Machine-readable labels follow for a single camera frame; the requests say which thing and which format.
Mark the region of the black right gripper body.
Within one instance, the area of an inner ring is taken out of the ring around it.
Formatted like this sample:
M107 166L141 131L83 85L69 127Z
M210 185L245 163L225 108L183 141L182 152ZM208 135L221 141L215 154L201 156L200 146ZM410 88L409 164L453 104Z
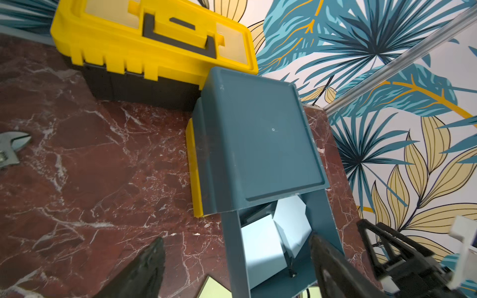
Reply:
M366 219L357 222L376 279L390 278L396 285L394 298L457 298L458 290L447 286L452 271L434 259L434 252L380 222ZM378 246L385 251L380 262L368 233L378 237Z

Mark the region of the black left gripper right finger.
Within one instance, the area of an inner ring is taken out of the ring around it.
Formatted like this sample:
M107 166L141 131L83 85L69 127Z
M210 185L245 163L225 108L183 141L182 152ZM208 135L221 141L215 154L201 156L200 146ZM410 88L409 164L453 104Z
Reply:
M318 234L309 239L311 259L323 298L385 298L386 294Z

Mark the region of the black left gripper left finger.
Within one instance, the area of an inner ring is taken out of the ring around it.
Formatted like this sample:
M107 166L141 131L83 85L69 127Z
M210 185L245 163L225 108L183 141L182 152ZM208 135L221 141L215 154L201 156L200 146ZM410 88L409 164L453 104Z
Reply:
M159 237L105 285L97 298L158 298L165 271L165 248Z

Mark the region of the teal top drawer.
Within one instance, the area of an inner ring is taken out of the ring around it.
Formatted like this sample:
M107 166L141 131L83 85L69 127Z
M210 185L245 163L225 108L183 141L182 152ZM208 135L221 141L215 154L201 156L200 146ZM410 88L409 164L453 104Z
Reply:
M317 281L310 240L343 244L324 189L221 214L234 298L293 298Z

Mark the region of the blue sticky note pad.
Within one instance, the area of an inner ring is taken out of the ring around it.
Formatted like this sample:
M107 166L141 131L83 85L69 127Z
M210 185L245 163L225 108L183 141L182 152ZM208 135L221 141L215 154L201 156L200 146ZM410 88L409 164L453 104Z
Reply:
M241 232L251 288L287 267L281 238L271 215L246 225Z
M312 232L301 197L295 195L278 200L273 220L284 249L290 257L296 258Z

